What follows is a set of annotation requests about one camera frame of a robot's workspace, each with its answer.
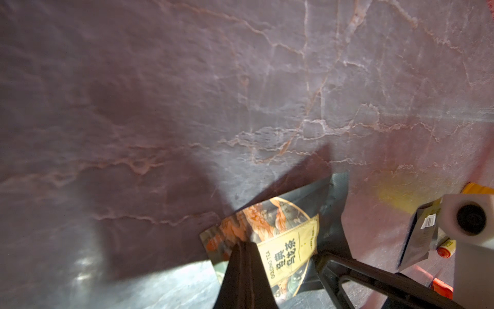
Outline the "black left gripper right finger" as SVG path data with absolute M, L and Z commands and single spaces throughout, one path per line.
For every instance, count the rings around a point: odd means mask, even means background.
M 343 284 L 349 281 L 387 296 L 388 308 L 462 307 L 408 277 L 377 269 L 330 252 L 315 255 L 314 264 L 319 280 L 336 308 L 354 307 L 343 289 Z

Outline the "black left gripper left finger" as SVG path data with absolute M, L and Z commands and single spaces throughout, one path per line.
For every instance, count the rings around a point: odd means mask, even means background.
M 214 308 L 277 308 L 255 243 L 238 243 L 232 251 Z

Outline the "black yellow oolong tea bag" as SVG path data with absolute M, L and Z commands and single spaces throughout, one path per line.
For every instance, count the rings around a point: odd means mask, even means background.
M 271 292 L 278 305 L 322 285 L 311 258 L 329 251 L 351 258 L 342 226 L 349 190 L 347 173 L 245 207 L 204 230 L 200 240 L 217 279 L 223 281 L 239 242 L 258 247 Z

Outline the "red tea bag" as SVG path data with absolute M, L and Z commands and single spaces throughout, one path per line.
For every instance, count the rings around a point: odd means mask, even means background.
M 453 299 L 454 289 L 438 278 L 434 278 L 430 284 L 430 289 L 448 299 Z

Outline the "black tea bag with label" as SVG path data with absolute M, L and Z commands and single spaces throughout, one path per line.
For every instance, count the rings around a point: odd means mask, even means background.
M 418 207 L 412 218 L 407 240 L 403 247 L 398 270 L 401 272 L 428 258 L 437 240 L 437 218 L 442 198 Z

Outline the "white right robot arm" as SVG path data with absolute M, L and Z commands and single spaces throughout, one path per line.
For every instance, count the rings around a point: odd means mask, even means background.
M 438 222 L 457 242 L 454 301 L 493 308 L 493 195 L 445 194 Z

